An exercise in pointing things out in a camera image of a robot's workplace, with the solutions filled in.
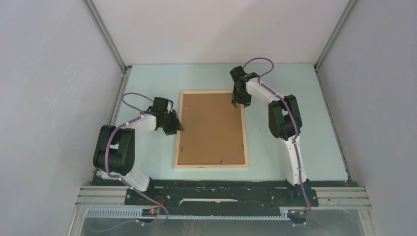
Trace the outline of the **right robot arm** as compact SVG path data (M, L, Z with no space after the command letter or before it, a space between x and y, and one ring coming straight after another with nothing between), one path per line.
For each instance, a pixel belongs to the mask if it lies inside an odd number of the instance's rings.
M307 180L300 153L300 117L295 96L283 96L272 90L259 78L241 76L233 79L232 104L247 107L254 96L268 106L268 126L273 137L283 142L287 149L286 181L291 185L302 185Z

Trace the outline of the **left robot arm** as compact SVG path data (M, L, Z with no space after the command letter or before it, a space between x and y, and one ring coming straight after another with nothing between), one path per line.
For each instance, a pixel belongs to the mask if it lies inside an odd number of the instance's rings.
M135 165L135 139L148 132L162 128L164 133L175 135L184 131L176 110L144 114L119 126L104 125L100 128L92 163L131 189L136 189L136 198L144 205L155 200L155 191L149 188L150 177Z

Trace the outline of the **left corner metal profile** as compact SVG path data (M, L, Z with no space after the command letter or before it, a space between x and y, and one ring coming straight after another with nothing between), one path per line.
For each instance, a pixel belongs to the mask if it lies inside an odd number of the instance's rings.
M83 3L122 73L126 73L127 65L124 63L95 3L92 0L83 0Z

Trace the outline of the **corner metal profile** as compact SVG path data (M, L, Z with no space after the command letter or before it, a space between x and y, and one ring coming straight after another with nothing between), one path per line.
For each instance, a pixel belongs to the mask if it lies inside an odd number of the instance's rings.
M337 21L332 33L330 34L329 39L327 40L324 48L322 49L315 65L315 71L318 72L320 68L322 67L324 61L327 58L327 55L329 54L332 46L334 45L335 41L337 40L337 37L339 36L340 32L342 31L342 28L345 25L345 22L347 21L348 17L350 16L353 8L355 7L358 0L349 0L346 7L344 8L339 20Z
M83 0L83 3L122 73L126 73L127 65L124 63L95 3L92 0Z

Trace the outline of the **right corner metal profile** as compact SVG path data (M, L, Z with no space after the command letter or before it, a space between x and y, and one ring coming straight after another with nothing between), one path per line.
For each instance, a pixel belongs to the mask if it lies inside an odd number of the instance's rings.
M346 7L344 8L339 20L337 21L332 33L330 34L329 39L327 40L324 48L322 49L315 65L315 71L318 72L320 68L322 67L324 61L327 58L327 55L329 54L332 46L334 45L335 41L337 40L337 37L339 36L340 32L342 31L342 28L345 25L345 22L347 21L348 17L350 16L353 8L355 7L358 0L349 0Z

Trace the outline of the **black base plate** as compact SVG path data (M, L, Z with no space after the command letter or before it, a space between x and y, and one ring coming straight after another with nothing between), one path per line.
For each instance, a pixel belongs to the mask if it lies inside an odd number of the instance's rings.
M141 196L128 189L127 206L151 206L149 197L174 216L273 217L282 207L317 207L311 184L292 186L287 181L153 180Z

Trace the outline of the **aluminium rail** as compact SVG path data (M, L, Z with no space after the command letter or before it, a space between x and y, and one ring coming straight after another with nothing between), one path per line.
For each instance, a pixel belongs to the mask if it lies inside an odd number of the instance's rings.
M310 203L317 209L370 209L371 203L364 187L312 187ZM162 187L153 190L155 200L165 206L195 203L265 202L268 206L297 208L305 205L299 195L294 201L284 187ZM122 186L83 186L76 207L146 206L149 201Z

